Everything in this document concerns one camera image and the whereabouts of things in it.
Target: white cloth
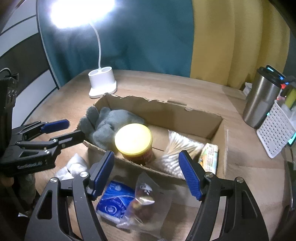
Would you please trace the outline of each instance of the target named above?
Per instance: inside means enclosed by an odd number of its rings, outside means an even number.
[[[86,161],[77,153],[68,161],[67,165],[55,173],[60,181],[72,179],[83,171],[88,171],[89,167]]]

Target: yellow curtain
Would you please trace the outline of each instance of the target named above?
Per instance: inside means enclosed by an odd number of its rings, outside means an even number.
[[[290,29],[268,0],[192,0],[190,77],[233,88],[267,64],[282,72]]]

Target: desk lamp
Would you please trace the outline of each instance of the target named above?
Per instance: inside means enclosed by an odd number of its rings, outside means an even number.
[[[104,93],[113,94],[117,83],[112,67],[101,68],[101,42],[94,22],[102,20],[114,8],[114,0],[57,0],[52,5],[51,19],[58,28],[73,28],[90,24],[96,33],[99,45],[98,68],[89,72],[91,90],[89,97],[101,97]]]

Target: stainless steel tumbler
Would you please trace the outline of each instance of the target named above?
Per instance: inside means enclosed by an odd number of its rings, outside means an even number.
[[[264,67],[257,69],[242,116],[245,123],[258,129],[265,120],[280,90],[280,79],[276,75],[269,73]]]

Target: yellow lid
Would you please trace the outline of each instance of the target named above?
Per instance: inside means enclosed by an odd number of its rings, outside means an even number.
[[[150,130],[141,124],[128,124],[115,135],[117,149],[127,156],[138,156],[146,152],[152,145]]]

